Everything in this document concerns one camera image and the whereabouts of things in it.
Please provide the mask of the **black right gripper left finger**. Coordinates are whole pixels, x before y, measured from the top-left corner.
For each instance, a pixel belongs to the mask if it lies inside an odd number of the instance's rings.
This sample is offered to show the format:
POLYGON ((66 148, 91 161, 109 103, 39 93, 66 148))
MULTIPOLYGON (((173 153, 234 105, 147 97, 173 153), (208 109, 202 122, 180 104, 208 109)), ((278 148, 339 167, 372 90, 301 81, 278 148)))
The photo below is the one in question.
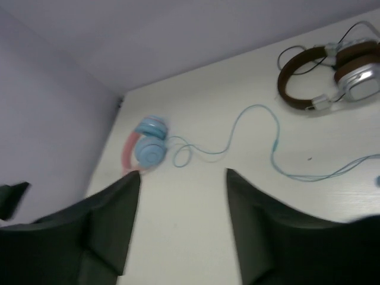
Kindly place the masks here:
POLYGON ((1 228, 1 284, 116 284, 124 274, 141 176, 29 224, 1 228))

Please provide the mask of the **pink and blue cat headphones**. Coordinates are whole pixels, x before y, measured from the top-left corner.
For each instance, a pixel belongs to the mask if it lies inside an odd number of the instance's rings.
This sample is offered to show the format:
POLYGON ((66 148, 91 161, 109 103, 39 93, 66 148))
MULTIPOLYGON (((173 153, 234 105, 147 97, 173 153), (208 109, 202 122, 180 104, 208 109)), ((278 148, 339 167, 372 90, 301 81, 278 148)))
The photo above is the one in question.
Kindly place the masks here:
POLYGON ((164 159, 168 127, 158 116, 145 117, 124 144, 121 165, 124 174, 158 166, 164 159))

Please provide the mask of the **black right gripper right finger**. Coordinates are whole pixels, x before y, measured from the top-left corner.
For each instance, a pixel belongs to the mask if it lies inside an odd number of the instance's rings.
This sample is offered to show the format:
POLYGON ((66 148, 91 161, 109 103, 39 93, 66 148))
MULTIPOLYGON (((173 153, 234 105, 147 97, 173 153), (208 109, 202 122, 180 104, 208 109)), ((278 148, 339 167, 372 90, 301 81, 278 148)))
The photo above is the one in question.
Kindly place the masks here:
POLYGON ((346 223, 314 217, 233 169, 226 194, 243 284, 379 283, 379 216, 346 223))

